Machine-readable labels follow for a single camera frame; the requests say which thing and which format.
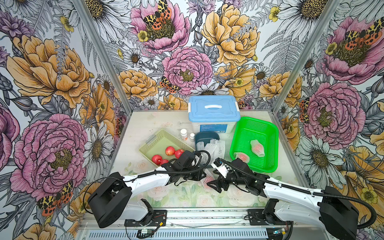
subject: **floral tablecloth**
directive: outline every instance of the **floral tablecloth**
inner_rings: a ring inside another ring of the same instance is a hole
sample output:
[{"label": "floral tablecloth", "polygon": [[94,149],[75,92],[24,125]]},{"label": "floral tablecloth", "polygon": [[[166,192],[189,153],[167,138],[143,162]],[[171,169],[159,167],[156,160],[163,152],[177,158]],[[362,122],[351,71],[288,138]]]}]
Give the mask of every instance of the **floral tablecloth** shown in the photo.
[{"label": "floral tablecloth", "polygon": [[[241,112],[242,116],[249,116],[265,121],[271,121],[268,112]],[[165,128],[166,131],[179,137],[179,129],[192,129],[186,112],[133,112],[128,128],[123,137],[122,146],[113,164],[111,172],[118,171],[121,175],[134,175],[151,171],[156,166],[144,158],[138,151],[151,134]],[[229,146],[233,132],[226,140],[226,156],[229,159]],[[278,180],[298,184],[290,166],[289,160],[279,141],[279,163],[275,172],[268,175]],[[179,186],[169,184],[155,187],[143,192],[132,199],[146,199],[152,207],[263,207],[267,199],[243,192],[234,186],[220,194],[213,189],[205,189],[202,183],[187,181]]]}]

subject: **red apple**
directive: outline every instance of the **red apple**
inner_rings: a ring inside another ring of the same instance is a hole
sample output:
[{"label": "red apple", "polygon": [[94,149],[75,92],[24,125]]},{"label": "red apple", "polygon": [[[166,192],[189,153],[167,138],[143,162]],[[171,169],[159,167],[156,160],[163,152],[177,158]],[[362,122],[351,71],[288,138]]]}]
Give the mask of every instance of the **red apple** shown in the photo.
[{"label": "red apple", "polygon": [[184,150],[183,149],[179,149],[175,152],[175,157],[178,159],[182,154],[183,154]]},{"label": "red apple", "polygon": [[160,155],[155,155],[152,157],[152,162],[154,162],[156,165],[159,165],[162,159],[163,158]]},{"label": "red apple", "polygon": [[171,146],[167,147],[167,149],[166,149],[166,155],[168,155],[168,156],[172,156],[173,154],[175,154],[175,148],[174,148],[174,147],[171,147]]},{"label": "red apple", "polygon": [[163,165],[164,163],[167,163],[167,162],[168,162],[167,159],[162,159],[162,160],[160,161],[160,166]]}]

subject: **metal base plate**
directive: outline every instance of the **metal base plate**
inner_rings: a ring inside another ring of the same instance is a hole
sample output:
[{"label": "metal base plate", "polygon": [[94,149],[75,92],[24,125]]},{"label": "metal base plate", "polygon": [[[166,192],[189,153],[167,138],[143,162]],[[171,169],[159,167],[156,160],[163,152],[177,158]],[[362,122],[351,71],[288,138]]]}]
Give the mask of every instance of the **metal base plate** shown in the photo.
[{"label": "metal base plate", "polygon": [[[249,224],[251,226],[264,226],[271,225],[263,219],[263,210],[264,209],[248,209]],[[276,221],[275,225],[285,225],[285,222]]]},{"label": "metal base plate", "polygon": [[[161,222],[164,227],[166,225],[167,221],[167,210],[154,210],[153,212],[153,219],[155,221],[151,221],[146,227],[157,227]],[[142,227],[142,225],[139,223],[139,221],[133,220],[133,219],[126,219],[124,222],[124,226],[126,227]]]}]

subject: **box label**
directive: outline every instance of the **box label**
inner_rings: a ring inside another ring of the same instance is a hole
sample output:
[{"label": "box label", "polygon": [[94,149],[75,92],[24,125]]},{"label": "box label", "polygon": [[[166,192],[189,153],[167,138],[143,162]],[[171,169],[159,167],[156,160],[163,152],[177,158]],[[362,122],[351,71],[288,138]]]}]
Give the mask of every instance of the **box label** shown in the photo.
[{"label": "box label", "polygon": [[225,133],[227,130],[227,126],[228,124],[200,125],[200,132]]}]

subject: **white lid handle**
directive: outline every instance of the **white lid handle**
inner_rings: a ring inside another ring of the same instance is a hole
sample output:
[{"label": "white lid handle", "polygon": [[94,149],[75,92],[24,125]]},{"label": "white lid handle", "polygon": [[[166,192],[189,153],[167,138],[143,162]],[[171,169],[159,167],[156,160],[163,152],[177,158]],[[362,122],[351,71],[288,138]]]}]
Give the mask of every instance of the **white lid handle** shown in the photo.
[{"label": "white lid handle", "polygon": [[205,108],[222,108],[220,105],[207,105]]}]

